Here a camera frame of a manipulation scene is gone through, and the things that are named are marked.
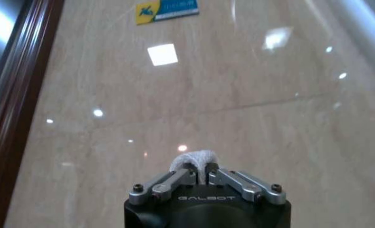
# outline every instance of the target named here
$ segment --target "white fabric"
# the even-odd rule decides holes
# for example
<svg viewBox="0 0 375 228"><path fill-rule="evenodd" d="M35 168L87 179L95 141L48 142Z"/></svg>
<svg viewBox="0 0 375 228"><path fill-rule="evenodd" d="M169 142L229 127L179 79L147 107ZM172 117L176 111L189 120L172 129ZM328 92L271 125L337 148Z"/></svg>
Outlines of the white fabric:
<svg viewBox="0 0 375 228"><path fill-rule="evenodd" d="M207 166L207 163L219 163L219 159L216 157L216 154L213 151L203 150L203 151L195 151L188 152L184 154L180 154L175 160L172 161L169 165L169 171L176 171L183 167L183 164L191 163L196 168L199 172L199 183L205 183L205 171L204 168Z"/></svg>

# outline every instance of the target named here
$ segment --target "bolt head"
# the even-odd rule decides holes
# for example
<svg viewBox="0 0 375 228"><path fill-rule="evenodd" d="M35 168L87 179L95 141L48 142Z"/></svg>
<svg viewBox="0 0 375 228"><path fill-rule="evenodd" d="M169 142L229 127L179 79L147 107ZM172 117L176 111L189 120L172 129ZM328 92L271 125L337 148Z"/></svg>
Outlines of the bolt head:
<svg viewBox="0 0 375 228"><path fill-rule="evenodd" d="M280 193L281 192L281 185L280 184L272 184L271 190Z"/></svg>
<svg viewBox="0 0 375 228"><path fill-rule="evenodd" d="M133 191L135 192L143 192L143 185L141 184L135 184L133 185Z"/></svg>

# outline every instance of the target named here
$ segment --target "yellow logo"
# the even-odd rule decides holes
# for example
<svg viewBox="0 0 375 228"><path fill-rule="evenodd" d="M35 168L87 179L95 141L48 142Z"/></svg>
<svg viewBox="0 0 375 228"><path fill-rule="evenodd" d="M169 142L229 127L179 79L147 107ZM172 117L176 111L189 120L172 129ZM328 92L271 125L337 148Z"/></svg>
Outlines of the yellow logo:
<svg viewBox="0 0 375 228"><path fill-rule="evenodd" d="M137 4L135 7L135 20L136 24L149 23L155 19L159 11L160 0Z"/></svg>

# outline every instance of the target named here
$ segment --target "brown wooden trim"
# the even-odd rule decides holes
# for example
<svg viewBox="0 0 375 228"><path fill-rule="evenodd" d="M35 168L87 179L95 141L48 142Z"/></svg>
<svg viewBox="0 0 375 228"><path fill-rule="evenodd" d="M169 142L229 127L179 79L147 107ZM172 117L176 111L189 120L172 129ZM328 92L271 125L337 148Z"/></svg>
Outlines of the brown wooden trim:
<svg viewBox="0 0 375 228"><path fill-rule="evenodd" d="M0 71L0 227L7 216L64 0L32 0Z"/></svg>

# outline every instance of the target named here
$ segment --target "beige marble tile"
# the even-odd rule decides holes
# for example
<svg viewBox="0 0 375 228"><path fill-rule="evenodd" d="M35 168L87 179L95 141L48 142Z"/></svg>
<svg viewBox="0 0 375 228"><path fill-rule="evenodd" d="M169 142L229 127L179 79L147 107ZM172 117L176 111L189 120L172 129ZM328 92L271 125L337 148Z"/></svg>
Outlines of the beige marble tile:
<svg viewBox="0 0 375 228"><path fill-rule="evenodd" d="M375 71L325 4L207 0L143 26L133 6L65 1L5 227L121 227L181 144L281 183L292 227L375 227ZM153 66L165 43L179 61Z"/></svg>
<svg viewBox="0 0 375 228"><path fill-rule="evenodd" d="M329 97L299 99L28 142L7 226L121 225L129 186L164 171L185 144L188 151L216 151L228 168L283 184L293 227L375 227L375 122L363 141L343 139L344 120L365 116L333 104Z"/></svg>

